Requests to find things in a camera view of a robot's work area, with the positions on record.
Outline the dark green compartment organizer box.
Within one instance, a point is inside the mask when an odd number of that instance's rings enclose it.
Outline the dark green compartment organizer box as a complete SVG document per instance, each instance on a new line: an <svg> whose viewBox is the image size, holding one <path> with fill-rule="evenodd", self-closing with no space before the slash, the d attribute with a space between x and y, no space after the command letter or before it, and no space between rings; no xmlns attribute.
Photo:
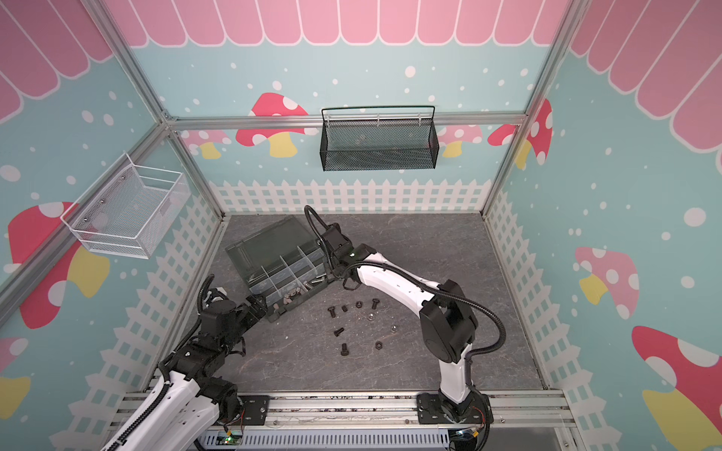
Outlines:
<svg viewBox="0 0 722 451"><path fill-rule="evenodd" d="M270 322L304 304L330 281L323 250L293 216L227 246L226 253L250 293L265 300Z"/></svg>

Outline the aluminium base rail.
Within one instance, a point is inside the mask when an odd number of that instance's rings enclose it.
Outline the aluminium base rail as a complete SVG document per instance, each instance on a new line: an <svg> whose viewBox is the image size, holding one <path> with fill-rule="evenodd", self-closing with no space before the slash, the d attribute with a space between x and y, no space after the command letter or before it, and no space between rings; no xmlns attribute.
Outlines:
<svg viewBox="0 0 722 451"><path fill-rule="evenodd" d="M264 400L243 396L250 409L233 428L420 428L453 423L421 392L275 392ZM558 390L489 391L491 425L497 428L563 428L575 425L569 404Z"/></svg>

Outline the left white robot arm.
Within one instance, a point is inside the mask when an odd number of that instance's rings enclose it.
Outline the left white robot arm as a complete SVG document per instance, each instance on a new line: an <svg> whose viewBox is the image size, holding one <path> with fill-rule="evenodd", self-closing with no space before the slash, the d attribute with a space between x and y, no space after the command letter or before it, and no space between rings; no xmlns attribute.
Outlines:
<svg viewBox="0 0 722 451"><path fill-rule="evenodd" d="M233 354L243 356L244 334L267 314L261 295L237 304L219 289L202 289L197 319L179 345L159 363L160 378L105 450L184 450L213 425L242 423L251 406L235 383L215 374Z"/></svg>

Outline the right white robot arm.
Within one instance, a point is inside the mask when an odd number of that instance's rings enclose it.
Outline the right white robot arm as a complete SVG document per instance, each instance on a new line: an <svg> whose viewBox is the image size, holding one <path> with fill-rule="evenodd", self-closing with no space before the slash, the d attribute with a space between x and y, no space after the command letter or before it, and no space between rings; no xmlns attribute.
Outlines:
<svg viewBox="0 0 722 451"><path fill-rule="evenodd" d="M437 283L410 274L370 246L353 245L338 224L321 226L323 231L315 225L311 228L336 278L377 289L419 318L424 345L439 363L438 409L443 415L457 424L477 415L483 426L490 425L490 402L471 381L471 365L475 356L494 353L505 344L507 333L498 315L466 298L456 282ZM479 327L476 312L498 331L493 344L477 349L473 347Z"/></svg>

